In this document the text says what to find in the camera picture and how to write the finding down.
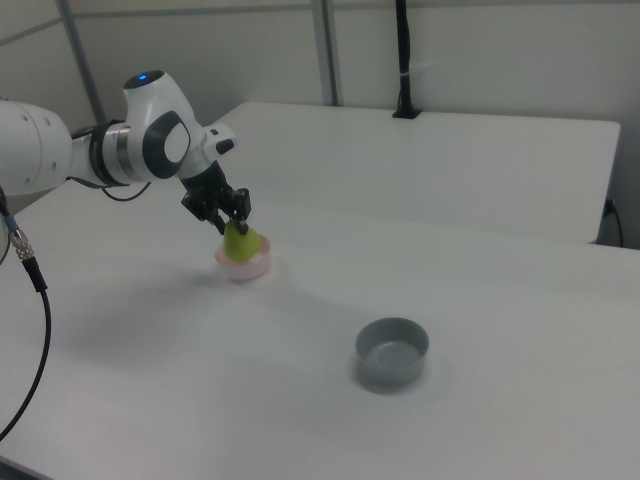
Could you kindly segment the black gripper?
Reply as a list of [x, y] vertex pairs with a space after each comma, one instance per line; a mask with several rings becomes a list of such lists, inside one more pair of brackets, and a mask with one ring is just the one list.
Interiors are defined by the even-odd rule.
[[246, 188], [232, 189], [220, 165], [210, 165], [205, 171], [181, 179], [186, 194], [181, 204], [199, 221], [213, 225], [220, 235], [226, 223], [217, 207], [208, 203], [219, 202], [219, 209], [236, 225], [239, 232], [247, 232], [247, 219], [251, 212], [250, 192]]

